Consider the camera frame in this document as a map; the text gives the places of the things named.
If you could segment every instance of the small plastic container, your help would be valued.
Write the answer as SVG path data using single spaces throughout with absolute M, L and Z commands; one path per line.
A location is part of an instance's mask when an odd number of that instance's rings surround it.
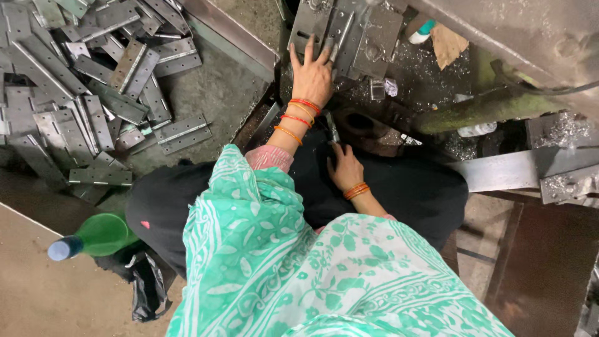
M 124 216 L 100 213 L 91 216 L 74 235 L 55 241 L 48 248 L 48 256 L 54 261 L 73 257 L 80 252 L 90 256 L 114 254 L 139 238 L 131 231 Z

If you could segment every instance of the steel bar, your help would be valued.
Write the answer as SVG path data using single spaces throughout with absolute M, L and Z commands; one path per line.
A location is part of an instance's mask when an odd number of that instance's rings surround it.
M 94 185 L 131 186 L 133 173 L 110 168 L 74 168 L 69 171 L 69 182 Z

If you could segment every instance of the red bangle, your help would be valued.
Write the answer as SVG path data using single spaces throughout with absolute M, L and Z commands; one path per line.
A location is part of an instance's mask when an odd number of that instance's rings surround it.
M 305 106 L 309 106 L 312 109 L 314 109 L 314 111 L 316 111 L 316 116 L 318 116 L 320 114 L 320 109 L 314 103 L 308 102 L 306 100 L 302 100 L 300 98 L 294 98 L 294 99 L 290 100 L 290 102 L 301 103 Z
M 298 117 L 293 117 L 293 116 L 288 116 L 288 115 L 283 115 L 283 116 L 281 116 L 281 119 L 283 119 L 283 118 L 291 118 L 291 119 L 294 119 L 294 120 L 296 120 L 296 121 L 300 121 L 300 122 L 302 122 L 302 123 L 304 123 L 304 124 L 308 125 L 308 129 L 312 129 L 312 125 L 310 125 L 310 123 L 306 122 L 305 120 L 303 120 L 303 119 L 301 119 L 301 118 L 298 118 Z

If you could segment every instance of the finger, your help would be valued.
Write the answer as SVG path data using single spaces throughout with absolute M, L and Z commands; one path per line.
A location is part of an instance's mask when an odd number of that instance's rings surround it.
M 333 49 L 334 44 L 334 38 L 326 38 L 325 45 L 322 48 L 322 53 L 320 53 L 320 56 L 318 56 L 316 63 L 325 65 L 329 61 L 329 57 L 331 56 L 331 51 Z
M 299 70 L 301 63 L 298 55 L 295 53 L 295 44 L 293 43 L 289 46 L 289 56 L 291 57 L 291 67 L 293 67 L 294 71 Z
M 345 144 L 345 155 L 353 157 L 352 147 L 349 146 L 348 144 Z
M 339 145 L 339 143 L 333 143 L 333 151 L 335 151 L 335 155 L 337 156 L 337 162 L 340 162 L 340 159 L 342 159 L 345 155 L 343 154 L 343 149 L 341 148 L 341 145 Z
M 335 170 L 333 169 L 333 162 L 331 161 L 331 157 L 326 158 L 326 169 L 329 171 L 329 177 L 331 179 L 335 175 Z
M 310 35 L 308 43 L 305 45 L 304 65 L 311 64 L 314 61 L 314 34 Z

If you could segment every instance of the metal shavings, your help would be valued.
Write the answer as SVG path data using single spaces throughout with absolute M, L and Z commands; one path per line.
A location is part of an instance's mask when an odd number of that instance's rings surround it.
M 594 129 L 593 123 L 584 117 L 573 112 L 560 113 L 558 121 L 547 134 L 535 140 L 533 148 L 543 146 L 575 148 L 576 141 L 589 137 L 592 129 Z

